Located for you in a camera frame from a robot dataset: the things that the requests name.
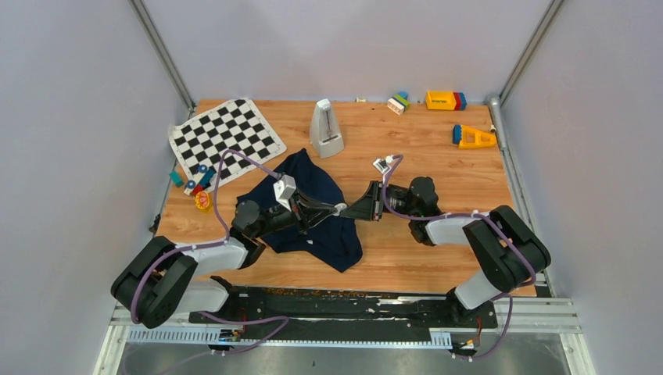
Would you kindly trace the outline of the navy blue garment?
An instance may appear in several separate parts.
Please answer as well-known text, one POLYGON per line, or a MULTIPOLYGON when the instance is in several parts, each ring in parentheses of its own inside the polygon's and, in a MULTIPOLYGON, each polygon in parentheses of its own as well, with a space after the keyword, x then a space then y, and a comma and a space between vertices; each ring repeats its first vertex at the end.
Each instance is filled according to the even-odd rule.
MULTIPOLYGON (((293 177, 297 188, 309 198, 330 204, 345 201, 341 188, 313 163, 305 148, 288 155, 274 171, 293 177)), ((340 273, 363 256, 355 221, 338 216, 327 218, 306 234, 292 226, 263 236, 263 241, 277 253, 308 252, 340 273)))

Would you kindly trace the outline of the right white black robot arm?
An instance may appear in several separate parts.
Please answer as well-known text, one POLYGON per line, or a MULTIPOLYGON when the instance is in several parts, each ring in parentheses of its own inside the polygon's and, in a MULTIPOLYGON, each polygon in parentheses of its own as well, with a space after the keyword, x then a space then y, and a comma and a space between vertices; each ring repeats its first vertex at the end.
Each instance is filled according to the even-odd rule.
POLYGON ((407 219, 420 244, 469 246, 480 269, 447 293, 446 314, 451 323, 468 325, 479 306, 535 280, 551 264, 546 246, 510 206, 452 214, 441 211, 438 200, 431 177, 416 177, 408 187, 374 180, 364 196, 339 214, 378 221, 388 212, 407 219))

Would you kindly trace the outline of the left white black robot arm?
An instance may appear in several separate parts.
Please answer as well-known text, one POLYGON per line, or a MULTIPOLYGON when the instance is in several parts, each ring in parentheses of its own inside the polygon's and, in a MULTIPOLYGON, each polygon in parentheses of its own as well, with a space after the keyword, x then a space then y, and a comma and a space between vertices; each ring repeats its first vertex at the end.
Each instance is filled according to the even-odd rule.
POLYGON ((229 323, 238 316, 238 299, 230 296, 228 282, 201 280, 202 275, 251 266, 266 247, 261 237, 289 227, 305 233, 345 208, 344 203, 323 203, 299 192, 268 209, 251 200, 241 202, 225 239, 176 244, 153 237, 115 279, 110 294, 129 310, 134 323, 149 329, 174 314, 198 311, 229 323))

